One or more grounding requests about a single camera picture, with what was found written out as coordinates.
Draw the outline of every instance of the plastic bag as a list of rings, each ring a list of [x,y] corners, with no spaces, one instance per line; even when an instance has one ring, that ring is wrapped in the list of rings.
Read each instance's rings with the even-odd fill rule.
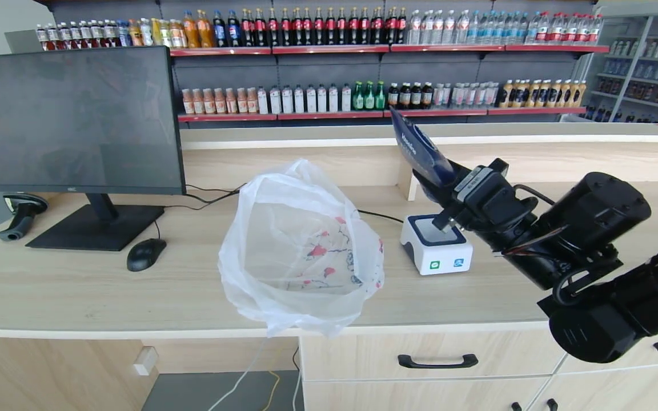
[[[382,240],[305,159],[240,189],[219,253],[227,299],[275,336],[296,325],[336,336],[384,282]]]

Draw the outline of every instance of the floor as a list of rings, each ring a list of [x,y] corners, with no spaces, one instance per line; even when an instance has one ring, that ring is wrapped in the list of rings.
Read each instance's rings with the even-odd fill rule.
[[[0,193],[0,224],[11,218],[11,213]],[[277,372],[281,377],[269,409],[291,411],[291,400],[298,372]],[[206,411],[227,393],[240,377],[239,372],[220,374],[162,374],[154,384],[143,411]],[[267,372],[250,372],[229,397],[214,411],[241,409],[261,411],[266,408],[276,378]],[[299,387],[296,409],[303,411],[303,396]]]

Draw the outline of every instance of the white cable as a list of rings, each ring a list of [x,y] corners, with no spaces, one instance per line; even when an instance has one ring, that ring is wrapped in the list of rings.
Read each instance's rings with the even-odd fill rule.
[[[225,400],[225,398],[227,398],[227,396],[229,396],[229,395],[231,395],[233,392],[235,392],[235,390],[238,388],[238,385],[240,385],[240,381],[242,381],[243,378],[245,378],[245,375],[248,374],[248,371],[250,371],[250,369],[253,368],[255,362],[258,361],[258,357],[260,356],[261,351],[263,351],[263,346],[264,346],[264,344],[266,343],[266,340],[267,340],[267,339],[268,339],[267,337],[264,338],[264,339],[263,339],[263,342],[260,343],[260,346],[259,346],[259,348],[258,348],[258,352],[255,354],[255,357],[253,357],[253,361],[250,362],[250,365],[248,366],[248,369],[246,369],[245,372],[243,372],[243,375],[240,375],[240,378],[238,378],[238,380],[235,382],[235,385],[232,387],[232,390],[227,391],[227,393],[225,393],[225,395],[222,396],[222,397],[220,398],[220,400],[217,400],[217,402],[214,403],[214,404],[208,409],[208,411],[212,411],[213,409],[215,409],[216,406],[218,406],[218,404],[220,404],[220,403],[222,402],[222,400]]]

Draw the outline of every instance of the beverage cooler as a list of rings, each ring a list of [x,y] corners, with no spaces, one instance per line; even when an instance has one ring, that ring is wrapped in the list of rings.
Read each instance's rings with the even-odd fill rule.
[[[608,54],[587,62],[583,119],[658,123],[658,5],[613,5],[603,15],[600,44]]]

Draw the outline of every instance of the drawer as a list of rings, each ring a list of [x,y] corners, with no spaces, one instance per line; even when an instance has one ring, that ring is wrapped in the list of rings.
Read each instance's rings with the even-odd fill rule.
[[[580,361],[575,357],[567,356],[558,372],[584,372],[656,365],[658,364],[658,351],[653,346],[655,343],[658,343],[658,334],[641,339],[632,349],[629,349],[628,353],[608,364],[595,364],[594,362]]]
[[[306,411],[510,411],[547,380],[306,382],[303,401]]]
[[[552,374],[564,352],[547,328],[524,331],[475,331],[345,335],[335,339],[301,337],[306,381],[408,380]],[[478,360],[468,368],[415,369],[399,365],[398,356],[418,364],[459,364],[465,354]]]

